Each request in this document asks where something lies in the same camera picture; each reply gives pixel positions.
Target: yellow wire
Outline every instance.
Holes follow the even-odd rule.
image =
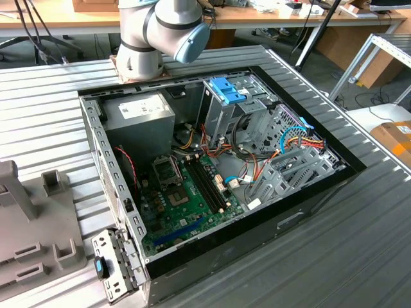
[[[194,131],[192,130],[190,134],[190,138],[188,139],[188,142],[186,143],[186,145],[181,146],[180,149],[185,150],[191,146],[191,143],[193,142],[193,134],[194,134]]]

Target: blue tab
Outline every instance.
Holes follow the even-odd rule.
[[[247,100],[247,97],[238,93],[236,87],[224,77],[210,79],[210,83],[228,105]]]
[[[97,271],[101,271],[103,269],[103,267],[101,266],[101,261],[100,260],[98,260],[96,262],[96,267],[97,267]]]

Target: motherboard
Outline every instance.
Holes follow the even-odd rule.
[[[171,158],[169,166],[155,167],[143,180],[141,214],[147,235],[143,247],[147,256],[194,238],[244,213],[228,189],[218,191],[215,166],[207,156],[184,161]],[[179,185],[164,188],[164,177],[181,178]]]

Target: black cable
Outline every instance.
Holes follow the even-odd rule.
[[[43,19],[41,18],[39,12],[37,11],[36,7],[34,6],[34,3],[32,0],[28,0],[31,4],[31,7],[33,8],[33,11],[35,12],[35,14],[37,15],[37,18],[39,19],[39,21],[41,22],[41,24],[43,25],[44,29],[46,30],[47,34],[49,35],[49,37],[51,38],[51,40],[53,41],[54,45],[56,45],[56,48],[58,50],[58,53],[60,53],[60,56],[62,57],[62,61],[64,63],[67,63],[67,59],[65,58],[65,56],[63,55],[60,47],[58,46],[58,44],[54,41],[54,36],[51,35],[49,28],[47,28],[46,24],[44,23]]]
[[[100,56],[98,55],[98,51],[97,51],[97,39],[96,39],[96,34],[94,34],[94,50],[96,51],[97,60],[100,60]]]
[[[40,53],[42,53],[42,48],[34,41],[34,38],[31,36],[30,32],[28,31],[27,25],[26,25],[26,21],[24,20],[24,15],[23,12],[21,10],[20,4],[18,2],[18,0],[14,0],[14,4],[15,7],[17,9],[17,12],[19,13],[19,17],[21,20],[21,24],[23,25],[24,30],[26,31],[26,34],[29,38],[29,40],[31,41],[31,43],[34,45],[34,47],[39,50]]]
[[[97,35],[97,34],[94,34],[94,37],[97,39],[97,45],[98,45],[101,53],[103,54],[103,59],[105,59],[105,52],[104,52],[103,48],[101,48],[100,40],[98,39],[98,35]]]
[[[355,100],[355,102],[357,103],[357,105],[360,106],[360,108],[365,108],[364,106],[362,106],[362,105],[358,102],[357,98],[358,98],[359,96],[361,96],[361,95],[373,95],[373,97],[372,97],[370,100],[371,100],[371,102],[372,102],[374,105],[376,105],[376,104],[373,102],[373,100],[379,101],[379,102],[384,101],[384,100],[380,101],[380,98],[382,97],[382,92],[381,92],[381,90],[382,90],[382,87],[380,88],[380,96],[378,96],[378,92],[377,92],[377,93],[367,92],[367,93],[357,94],[357,95],[355,96],[354,100]],[[387,102],[385,102],[385,103],[380,103],[380,104],[378,104],[378,105],[383,105],[383,104],[389,103],[389,102],[390,102],[389,96],[387,95],[387,97],[388,97],[388,101],[387,101]],[[372,112],[370,106],[368,106],[367,108],[368,108],[369,112],[370,112],[371,114],[373,114],[374,116],[376,116],[377,118],[379,118],[379,119],[381,119],[381,120],[384,120],[384,121],[394,122],[392,119],[390,119],[390,118],[388,118],[388,117],[380,117],[380,116],[376,115],[374,112]]]
[[[307,16],[307,18],[306,18],[306,21],[305,21],[305,23],[304,23],[304,26],[302,27],[302,30],[301,30],[301,32],[300,32],[297,40],[295,41],[293,47],[291,48],[290,55],[288,56],[288,63],[290,63],[291,56],[292,56],[293,53],[294,53],[293,50],[294,50],[294,48],[296,47],[296,45],[299,43],[299,40],[301,39],[302,33],[303,33],[304,30],[306,29],[308,19],[310,18],[311,11],[313,10],[313,6],[314,6],[314,1],[311,2],[310,10],[309,10],[309,12],[308,12],[308,16]]]
[[[37,26],[36,26],[36,24],[35,24],[35,22],[34,22],[34,18],[33,18],[33,15],[31,14],[30,7],[28,6],[26,0],[23,0],[23,3],[24,3],[24,6],[26,7],[26,10],[27,10],[27,13],[28,13],[28,17],[30,18],[31,23],[33,24],[34,31],[36,32],[37,43],[41,45],[41,39],[40,39],[39,30],[37,29]]]
[[[273,152],[264,151],[264,152],[259,152],[259,153],[251,153],[247,150],[244,150],[247,153],[242,153],[241,150],[239,149],[238,145],[237,145],[237,140],[236,140],[237,129],[238,129],[239,126],[244,125],[247,122],[247,120],[249,119],[249,117],[250,117],[250,115],[243,114],[237,120],[237,122],[234,124],[234,127],[232,128],[232,132],[231,132],[231,147],[232,147],[232,151],[234,152],[234,154],[239,159],[241,159],[245,162],[253,162],[254,158],[255,158],[257,162],[260,162],[262,160],[266,160],[266,159],[270,158],[272,156]]]

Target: aluminum extrusion table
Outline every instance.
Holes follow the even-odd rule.
[[[164,61],[174,76],[260,65],[368,169],[301,226],[158,307],[408,306],[411,170],[261,46],[206,51],[190,65]],[[54,168],[67,173],[89,262],[1,307],[108,307],[90,238],[114,220],[89,153],[76,90],[117,82],[108,60],[2,71],[0,159],[14,159],[22,179]],[[140,296],[116,307],[138,307]]]

